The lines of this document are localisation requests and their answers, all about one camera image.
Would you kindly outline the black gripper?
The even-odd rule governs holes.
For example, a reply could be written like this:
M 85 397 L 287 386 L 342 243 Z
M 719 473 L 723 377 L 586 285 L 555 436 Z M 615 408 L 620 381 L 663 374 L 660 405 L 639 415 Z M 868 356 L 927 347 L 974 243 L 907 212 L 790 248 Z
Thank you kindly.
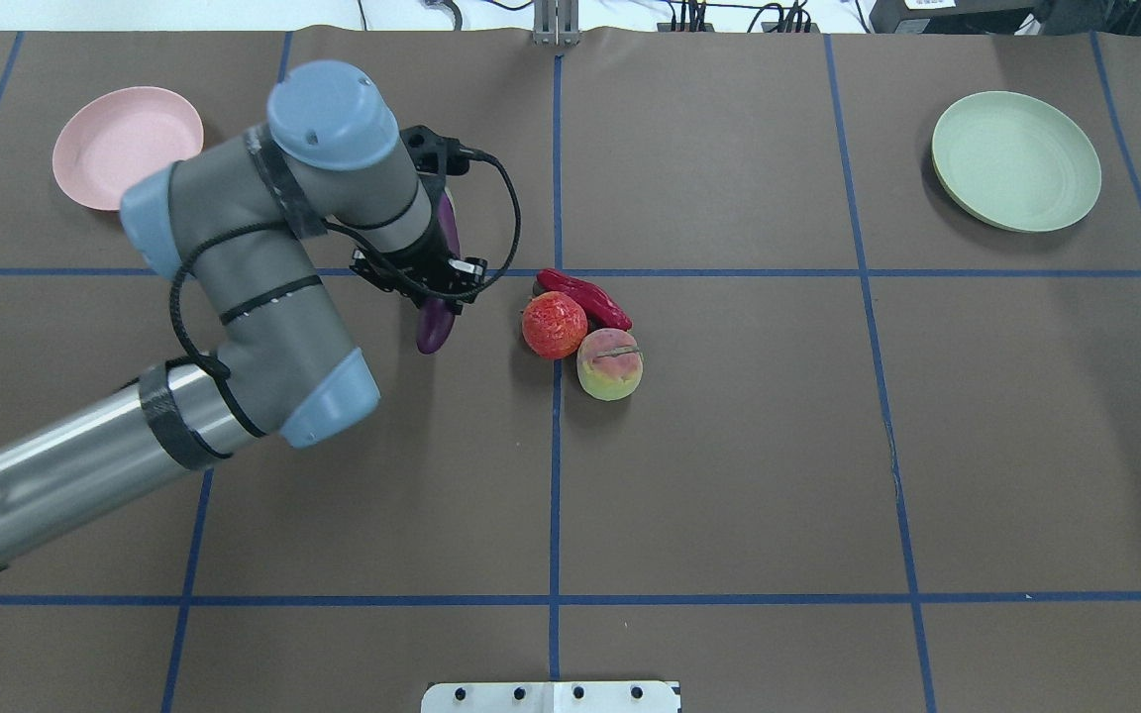
M 461 256 L 454 234 L 434 234 L 395 253 L 377 252 L 353 235 L 353 272 L 385 292 L 397 292 L 422 311 L 461 313 L 485 284 L 487 261 Z

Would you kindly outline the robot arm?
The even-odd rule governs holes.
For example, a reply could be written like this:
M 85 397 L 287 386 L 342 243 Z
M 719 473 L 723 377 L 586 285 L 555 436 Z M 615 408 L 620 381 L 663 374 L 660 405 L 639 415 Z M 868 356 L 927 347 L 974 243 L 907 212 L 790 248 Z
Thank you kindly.
M 487 287 L 447 193 L 474 159 L 400 128 L 361 68 L 311 60 L 273 86 L 262 125 L 127 191 L 123 230 L 170 279 L 184 356 L 0 449 L 0 572 L 265 435 L 302 449 L 367 418 L 379 388 L 304 241 L 353 240 L 354 272 L 416 303 L 435 351 Z

